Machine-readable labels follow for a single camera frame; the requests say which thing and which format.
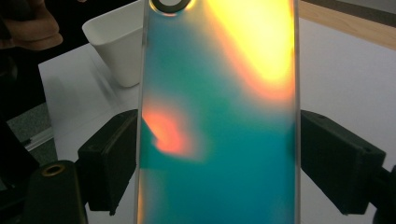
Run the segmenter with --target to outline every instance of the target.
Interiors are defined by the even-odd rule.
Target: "teal gradient surface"
[[[295,94],[250,91],[205,4],[148,9],[138,223],[294,223]]]

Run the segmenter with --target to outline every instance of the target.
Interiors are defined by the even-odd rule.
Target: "white table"
[[[137,109],[139,87],[122,88],[87,44],[39,65],[58,160],[76,161],[78,149],[114,115]],[[133,223],[134,176],[116,215],[91,212],[90,223]]]

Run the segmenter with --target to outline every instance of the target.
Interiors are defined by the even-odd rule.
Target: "dark background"
[[[27,49],[2,49],[0,53],[10,56],[18,67],[16,81],[0,90],[0,112],[4,119],[12,119],[23,112],[45,103],[38,64],[69,50],[88,43],[81,30],[85,21],[122,7],[135,0],[47,0],[46,5],[60,26],[64,42],[55,48],[43,51]]]
[[[361,7],[349,3],[339,2],[337,0],[303,0],[307,3],[326,7],[332,10],[343,12],[356,16],[368,21],[382,23],[387,26],[396,27],[396,15],[369,7]]]

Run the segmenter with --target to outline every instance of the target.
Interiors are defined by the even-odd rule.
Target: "iridescent phone back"
[[[137,223],[299,223],[294,1],[181,2],[146,5]]]

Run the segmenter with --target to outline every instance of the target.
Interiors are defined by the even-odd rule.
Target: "white surface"
[[[144,1],[136,1],[82,25],[84,35],[122,87],[140,81],[143,14]]]
[[[396,164],[396,51],[300,20],[302,109],[323,114],[387,151]],[[40,64],[60,159],[75,161],[78,148],[113,115],[137,108],[138,88],[120,89],[94,49],[86,45]],[[343,216],[302,173],[303,224],[370,224]],[[115,217],[89,213],[91,223],[132,223],[128,188]]]
[[[39,65],[58,160],[76,161],[78,149],[114,115],[136,109],[138,86],[121,88],[91,45]],[[116,215],[90,212],[93,224],[132,223],[134,176]]]
[[[396,164],[396,51],[311,21],[300,20],[301,108],[322,114],[385,150],[384,167]],[[304,224],[371,224],[343,216],[302,174]]]

